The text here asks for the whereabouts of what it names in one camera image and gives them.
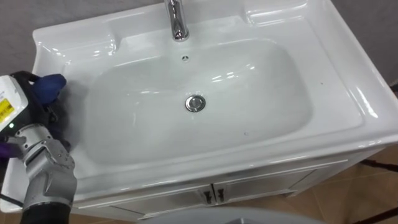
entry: faucet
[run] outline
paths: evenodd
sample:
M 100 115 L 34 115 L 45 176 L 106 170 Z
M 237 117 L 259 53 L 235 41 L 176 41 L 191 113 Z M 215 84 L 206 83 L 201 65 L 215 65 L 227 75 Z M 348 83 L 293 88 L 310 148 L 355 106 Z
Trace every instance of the faucet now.
M 170 17 L 173 39 L 177 42 L 187 40 L 189 31 L 185 23 L 181 0 L 164 0 L 164 3 L 166 4 L 167 13 Z

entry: drain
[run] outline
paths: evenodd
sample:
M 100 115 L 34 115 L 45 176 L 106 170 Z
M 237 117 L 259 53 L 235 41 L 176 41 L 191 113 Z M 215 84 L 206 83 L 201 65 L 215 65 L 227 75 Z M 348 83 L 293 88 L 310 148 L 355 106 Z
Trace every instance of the drain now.
M 188 62 L 189 61 L 189 57 L 187 55 L 182 56 L 181 60 L 183 62 Z
M 206 106 L 206 100 L 200 95 L 192 95 L 185 101 L 185 107 L 191 112 L 199 112 Z

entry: white object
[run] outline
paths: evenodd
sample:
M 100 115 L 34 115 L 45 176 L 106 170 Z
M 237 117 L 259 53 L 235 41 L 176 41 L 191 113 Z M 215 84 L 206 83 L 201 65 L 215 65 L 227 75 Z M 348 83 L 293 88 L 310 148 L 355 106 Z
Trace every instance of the white object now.
M 225 202 L 297 194 L 398 141 L 397 100 L 330 0 L 185 1 L 184 10 L 182 43 L 163 3 L 34 32 L 33 72 L 68 80 L 74 212 L 136 220 L 223 203 L 203 202 L 210 184 Z M 201 112 L 185 109 L 192 94 L 205 97 Z M 275 186 L 251 193 L 256 182 L 245 179 L 265 175 Z M 12 160 L 2 193 L 23 200 L 26 186 Z
M 8 75 L 0 76 L 0 130 L 14 127 L 12 120 L 28 105 L 27 98 L 17 80 Z

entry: tile floor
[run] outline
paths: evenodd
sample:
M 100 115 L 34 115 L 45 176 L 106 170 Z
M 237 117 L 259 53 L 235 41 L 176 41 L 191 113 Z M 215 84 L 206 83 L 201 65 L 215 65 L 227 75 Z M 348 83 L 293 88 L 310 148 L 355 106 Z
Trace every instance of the tile floor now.
M 371 159 L 398 164 L 398 146 L 388 147 Z M 353 223 L 398 205 L 398 173 L 355 165 L 296 197 L 264 197 L 231 203 L 312 217 L 326 223 Z M 0 213 L 0 224 L 19 224 L 19 214 Z M 71 215 L 71 224 L 128 224 L 104 218 Z M 397 224 L 398 217 L 380 224 Z

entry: black cable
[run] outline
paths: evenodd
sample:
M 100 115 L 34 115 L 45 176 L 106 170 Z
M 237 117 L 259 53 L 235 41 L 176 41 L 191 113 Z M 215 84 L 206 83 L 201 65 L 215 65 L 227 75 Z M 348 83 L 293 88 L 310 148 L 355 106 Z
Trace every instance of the black cable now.
M 20 206 L 21 208 L 24 207 L 24 204 L 23 204 L 22 202 L 20 202 L 20 201 L 18 201 L 18 200 L 15 200 L 15 199 L 13 199 L 13 198 L 10 198 L 10 197 L 8 197 L 8 196 L 5 196 L 4 194 L 0 194 L 0 198 L 3 199 L 3 200 L 5 200 L 6 202 L 9 202 L 9 203 L 11 203 L 11 204 Z

